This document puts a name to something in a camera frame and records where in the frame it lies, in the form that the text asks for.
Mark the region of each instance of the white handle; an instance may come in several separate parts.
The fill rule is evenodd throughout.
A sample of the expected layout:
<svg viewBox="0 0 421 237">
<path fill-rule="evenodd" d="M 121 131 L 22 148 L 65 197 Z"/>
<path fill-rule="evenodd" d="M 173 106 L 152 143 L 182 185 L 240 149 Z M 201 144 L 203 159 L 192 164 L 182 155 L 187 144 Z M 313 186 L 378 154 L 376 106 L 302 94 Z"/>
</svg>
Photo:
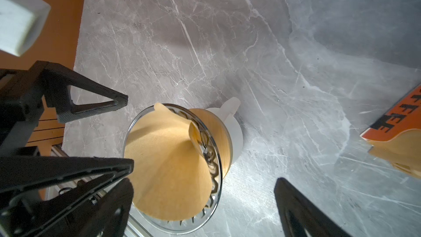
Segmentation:
<svg viewBox="0 0 421 237">
<path fill-rule="evenodd" d="M 234 115 L 237 112 L 240 104 L 241 102 L 237 97 L 232 97 L 226 101 L 218 112 L 221 121 L 224 122 L 230 114 Z"/>
</svg>

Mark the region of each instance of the brown paper filter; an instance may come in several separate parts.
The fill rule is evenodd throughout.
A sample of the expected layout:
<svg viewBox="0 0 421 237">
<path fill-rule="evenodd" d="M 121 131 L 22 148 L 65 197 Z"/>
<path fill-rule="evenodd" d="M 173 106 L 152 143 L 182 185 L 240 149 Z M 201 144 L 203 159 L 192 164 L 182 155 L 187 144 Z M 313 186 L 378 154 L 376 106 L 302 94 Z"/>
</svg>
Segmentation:
<svg viewBox="0 0 421 237">
<path fill-rule="evenodd" d="M 133 126 L 125 157 L 134 160 L 128 176 L 133 203 L 143 213 L 166 221 L 181 221 L 206 205 L 212 181 L 205 159 L 195 149 L 192 121 L 160 103 Z"/>
</svg>

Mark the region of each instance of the wooden surface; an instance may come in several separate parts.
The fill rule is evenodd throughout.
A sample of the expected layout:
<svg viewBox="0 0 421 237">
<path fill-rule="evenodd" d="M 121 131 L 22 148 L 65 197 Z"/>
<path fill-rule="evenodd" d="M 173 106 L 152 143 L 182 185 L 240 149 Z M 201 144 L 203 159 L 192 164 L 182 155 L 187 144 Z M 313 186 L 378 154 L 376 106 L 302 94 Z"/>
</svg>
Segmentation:
<svg viewBox="0 0 421 237">
<path fill-rule="evenodd" d="M 51 10 L 38 39 L 20 57 L 0 50 L 0 68 L 27 70 L 35 61 L 50 61 L 73 69 L 84 0 L 43 1 Z M 48 156 L 51 146 L 63 141 L 64 125 L 57 122 L 54 108 L 44 108 L 40 120 L 46 121 L 39 122 L 27 146 L 37 145 Z"/>
<path fill-rule="evenodd" d="M 221 156 L 222 177 L 228 173 L 232 163 L 232 142 L 224 123 L 213 113 L 205 109 L 189 109 L 209 129 Z"/>
</svg>

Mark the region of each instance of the gray marble surface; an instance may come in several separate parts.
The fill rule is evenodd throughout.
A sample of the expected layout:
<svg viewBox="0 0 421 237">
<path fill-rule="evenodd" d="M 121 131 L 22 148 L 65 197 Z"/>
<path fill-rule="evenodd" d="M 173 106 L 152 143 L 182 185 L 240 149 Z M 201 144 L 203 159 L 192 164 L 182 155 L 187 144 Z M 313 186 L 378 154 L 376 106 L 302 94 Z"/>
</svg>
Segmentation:
<svg viewBox="0 0 421 237">
<path fill-rule="evenodd" d="M 421 80 L 420 17 L 421 0 L 85 0 L 75 71 L 129 104 L 66 124 L 64 150 L 121 156 L 143 108 L 236 96 L 243 154 L 189 236 L 282 236 L 278 177 L 355 237 L 419 236 L 421 182 L 359 134 Z"/>
</svg>

